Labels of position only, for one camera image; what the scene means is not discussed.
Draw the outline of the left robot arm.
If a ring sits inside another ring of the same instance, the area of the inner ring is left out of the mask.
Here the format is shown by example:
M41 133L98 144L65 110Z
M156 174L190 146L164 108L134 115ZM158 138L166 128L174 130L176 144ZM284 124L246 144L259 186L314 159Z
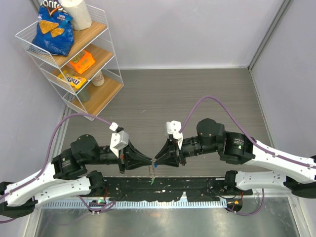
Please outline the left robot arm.
M50 161L43 170L12 183L1 182L0 214L16 219L35 208L71 196L102 196L106 182L101 172L87 172L87 165L118 165L120 173L152 164L152 159L128 142L117 152L99 146L91 135L83 135Z

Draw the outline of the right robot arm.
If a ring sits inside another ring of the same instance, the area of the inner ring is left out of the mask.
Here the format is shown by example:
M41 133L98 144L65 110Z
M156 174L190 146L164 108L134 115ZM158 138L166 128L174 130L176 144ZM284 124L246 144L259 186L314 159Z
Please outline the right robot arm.
M126 169L147 165L179 167L186 159L217 153L221 161L233 165L254 165L265 172L227 171L218 184L208 180L206 190L212 196L237 196L252 189L285 189L301 198L316 197L316 158L294 156L273 149L249 135L225 130L215 120L205 118L197 124L197 135L184 138L179 121L166 123L166 143L154 159L131 144L121 156Z

